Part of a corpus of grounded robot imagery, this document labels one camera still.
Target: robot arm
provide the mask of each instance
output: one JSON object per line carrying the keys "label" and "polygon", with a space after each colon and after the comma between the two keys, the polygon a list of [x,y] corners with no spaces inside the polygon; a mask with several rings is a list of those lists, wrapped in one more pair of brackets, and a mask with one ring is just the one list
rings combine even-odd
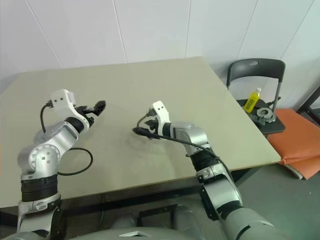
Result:
{"label": "robot arm", "polygon": [[145,123],[154,133],[141,128],[139,123],[133,131],[148,138],[162,138],[184,145],[197,179],[202,183],[200,196],[207,216],[221,222],[229,240],[287,239],[258,213],[243,207],[227,166],[214,154],[201,128],[188,122],[170,122],[169,113],[161,101],[153,103],[146,117],[151,117]]}
{"label": "robot arm", "polygon": [[93,108],[75,105],[72,92],[55,91],[45,106],[53,108],[65,120],[39,131],[34,144],[18,155],[22,199],[18,204],[17,233],[32,232],[32,236],[35,233],[39,238],[53,240],[64,238],[66,226],[60,210],[58,165],[80,134],[94,124],[94,118],[87,114],[99,116],[106,103],[99,101]]}

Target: black cable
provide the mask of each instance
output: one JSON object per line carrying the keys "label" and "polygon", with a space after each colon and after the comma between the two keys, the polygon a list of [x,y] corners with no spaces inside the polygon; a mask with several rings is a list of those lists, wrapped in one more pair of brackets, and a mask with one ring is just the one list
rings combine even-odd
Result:
{"label": "black cable", "polygon": [[[46,133],[46,126],[44,124],[44,110],[46,108],[49,108],[49,107],[53,107],[52,105],[52,102],[51,101],[48,101],[42,108],[41,108],[41,111],[40,111],[40,122],[41,122],[41,127],[42,127],[42,131],[43,133]],[[73,147],[73,148],[70,148],[69,151],[71,150],[82,150],[82,151],[85,151],[89,154],[90,156],[90,163],[88,164],[88,166],[86,166],[85,168],[83,168],[82,170],[79,170],[79,171],[75,171],[75,172],[70,172],[70,173],[64,173],[64,172],[59,172],[58,171],[58,175],[61,175],[61,176],[72,176],[72,175],[77,175],[77,174],[80,174],[80,173],[83,173],[85,170],[87,170],[88,168],[91,167],[92,163],[94,162],[94,156],[92,155],[92,153],[88,150],[88,149],[85,149],[85,148],[82,148],[82,147]]]}
{"label": "black cable", "polygon": [[[210,155],[212,155],[214,158],[216,158],[217,156],[215,155],[215,153],[213,152],[213,150],[209,150],[201,145],[198,145],[198,144],[195,144],[195,143],[192,143],[192,142],[189,142],[189,141],[183,141],[183,140],[179,140],[179,139],[175,139],[175,138],[172,138],[172,137],[169,137],[169,136],[161,136],[161,135],[158,135],[158,134],[155,134],[155,133],[152,133],[152,132],[149,132],[149,131],[146,131],[144,130],[143,128],[140,127],[140,123],[147,117],[149,117],[150,115],[147,113],[146,115],[144,115],[137,123],[136,123],[136,127],[137,129],[139,129],[141,132],[143,132],[144,134],[146,134],[147,136],[149,137],[152,137],[152,138],[160,138],[160,139],[166,139],[166,140],[170,140],[170,141],[173,141],[173,142],[177,142],[177,143],[181,143],[181,144],[187,144],[187,145],[190,145],[190,146],[193,146],[193,147],[196,147],[196,148],[199,148],[199,149],[202,149],[203,151],[209,153]],[[227,171],[227,173],[229,174],[230,178],[232,179],[232,181],[234,181],[227,165],[220,159],[218,158],[218,161],[224,166],[225,170]]]}
{"label": "black cable", "polygon": [[81,169],[79,171],[70,172],[70,173],[64,173],[64,172],[59,172],[58,171],[58,174],[61,175],[61,176],[72,176],[72,175],[77,175],[77,174],[83,173],[85,170],[90,168],[92,163],[94,162],[94,156],[92,155],[92,153],[88,149],[85,149],[85,148],[82,148],[82,147],[73,147],[73,148],[69,149],[69,151],[71,151],[71,150],[82,150],[82,151],[87,152],[90,155],[90,163],[88,164],[88,166],[86,166],[85,168],[83,168],[83,169]]}

